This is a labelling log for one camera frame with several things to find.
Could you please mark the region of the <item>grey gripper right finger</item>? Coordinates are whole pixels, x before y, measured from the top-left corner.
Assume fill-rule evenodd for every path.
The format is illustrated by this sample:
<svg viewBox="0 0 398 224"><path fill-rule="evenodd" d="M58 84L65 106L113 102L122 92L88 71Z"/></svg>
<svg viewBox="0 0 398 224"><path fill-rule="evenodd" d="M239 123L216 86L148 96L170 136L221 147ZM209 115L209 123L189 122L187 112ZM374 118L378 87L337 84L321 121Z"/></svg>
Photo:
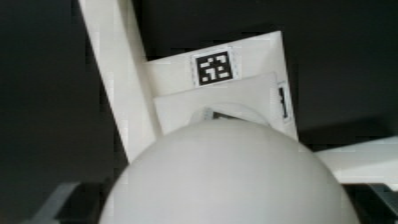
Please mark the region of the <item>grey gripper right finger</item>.
<svg viewBox="0 0 398 224"><path fill-rule="evenodd" d="M398 191L383 183L344 185L360 224L398 224Z"/></svg>

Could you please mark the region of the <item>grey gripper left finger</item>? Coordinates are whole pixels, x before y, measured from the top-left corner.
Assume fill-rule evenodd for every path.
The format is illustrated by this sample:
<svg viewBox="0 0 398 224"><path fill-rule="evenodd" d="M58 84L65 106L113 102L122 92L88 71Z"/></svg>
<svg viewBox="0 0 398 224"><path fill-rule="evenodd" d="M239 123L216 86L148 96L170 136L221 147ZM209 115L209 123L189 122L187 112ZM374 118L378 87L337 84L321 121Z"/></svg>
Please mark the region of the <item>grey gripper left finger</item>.
<svg viewBox="0 0 398 224"><path fill-rule="evenodd" d="M56 214L77 185L77 182L65 182L56 186L33 216L19 224L60 224Z"/></svg>

